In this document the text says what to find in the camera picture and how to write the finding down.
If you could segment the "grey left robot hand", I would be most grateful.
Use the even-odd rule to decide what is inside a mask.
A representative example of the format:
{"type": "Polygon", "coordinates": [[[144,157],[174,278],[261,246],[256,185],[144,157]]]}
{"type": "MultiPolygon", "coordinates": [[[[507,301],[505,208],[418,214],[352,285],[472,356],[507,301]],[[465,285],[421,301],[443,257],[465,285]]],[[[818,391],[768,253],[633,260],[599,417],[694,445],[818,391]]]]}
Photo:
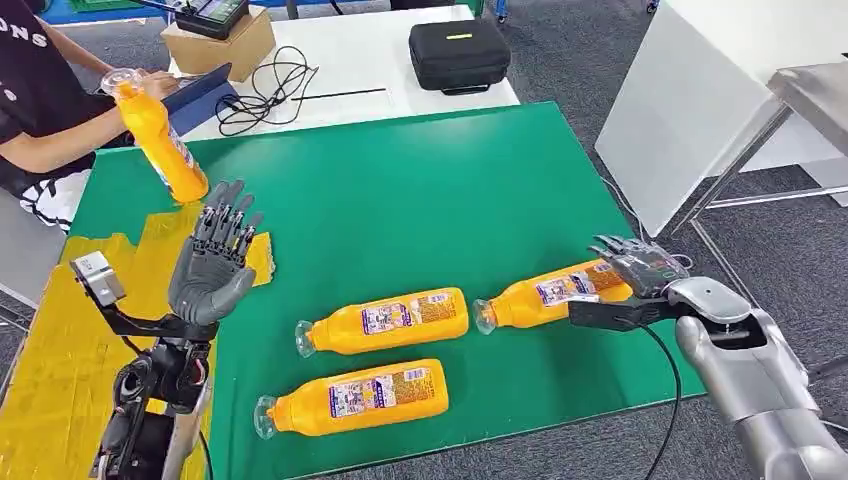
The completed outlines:
{"type": "Polygon", "coordinates": [[[167,299],[183,321],[208,326],[228,316],[252,288],[247,253],[260,212],[247,217],[254,196],[242,180],[221,181],[207,196],[171,276],[167,299]]]}

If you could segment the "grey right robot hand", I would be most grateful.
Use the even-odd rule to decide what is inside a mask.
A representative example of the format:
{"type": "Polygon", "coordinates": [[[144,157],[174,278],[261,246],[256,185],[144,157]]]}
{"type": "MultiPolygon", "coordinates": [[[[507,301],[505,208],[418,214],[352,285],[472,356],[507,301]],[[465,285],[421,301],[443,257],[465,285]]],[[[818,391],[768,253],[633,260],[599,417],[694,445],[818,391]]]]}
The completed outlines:
{"type": "Polygon", "coordinates": [[[670,284],[690,277],[676,258],[655,243],[607,235],[593,239],[600,245],[588,249],[606,261],[638,298],[659,298],[670,284]]]}

